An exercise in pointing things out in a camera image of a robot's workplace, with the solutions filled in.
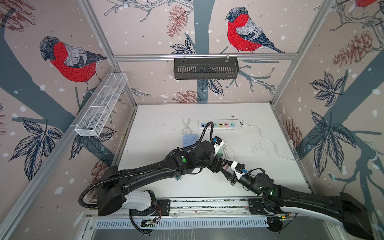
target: bird head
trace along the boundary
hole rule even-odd
[[[60,41],[54,36],[47,36],[40,42],[41,56],[43,57],[44,61],[47,59],[51,61],[56,60],[53,47],[59,42]]]
[[[242,14],[248,14],[248,10],[245,7],[235,7],[232,8],[225,19],[233,23],[236,18]]]

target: white power strip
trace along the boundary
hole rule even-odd
[[[228,119],[228,120],[199,120],[199,130],[202,131],[207,123],[214,123],[214,130],[239,130],[241,129],[240,120]]]

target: robotic arm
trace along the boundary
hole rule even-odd
[[[201,141],[209,125],[212,125],[211,142]],[[340,196],[319,196],[276,185],[263,169],[247,171],[244,164],[216,157],[215,153],[222,141],[219,137],[213,139],[212,132],[213,123],[209,122],[195,144],[172,150],[160,162],[120,171],[117,166],[110,167],[98,183],[83,191],[79,204],[87,208],[97,207],[99,216],[109,215],[123,205],[124,208],[137,209],[149,215],[157,207],[155,195],[149,190],[139,192],[136,189],[161,179],[197,174],[193,173],[194,169],[207,167],[212,172],[222,172],[232,185],[239,182],[256,195],[262,195],[261,199],[248,200],[251,214],[274,216],[289,212],[301,213],[343,224],[346,232],[353,236],[374,239],[367,209],[351,195],[341,192]],[[258,170],[259,173],[252,175],[253,171]],[[83,197],[94,188],[98,203],[84,203]]]

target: bird wing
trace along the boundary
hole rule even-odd
[[[68,57],[64,61],[64,64],[72,68],[82,68],[86,66],[87,51],[84,48],[72,47],[64,43],[68,52]]]
[[[236,32],[245,40],[252,41],[263,33],[263,30],[257,26],[251,18],[248,18],[244,26],[236,28]]]

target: gray floor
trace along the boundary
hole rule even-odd
[[[325,223],[311,217],[297,217],[280,234],[266,228],[203,228],[182,230],[156,230],[142,236],[136,229],[95,230],[92,240],[279,240],[279,239],[331,239]]]

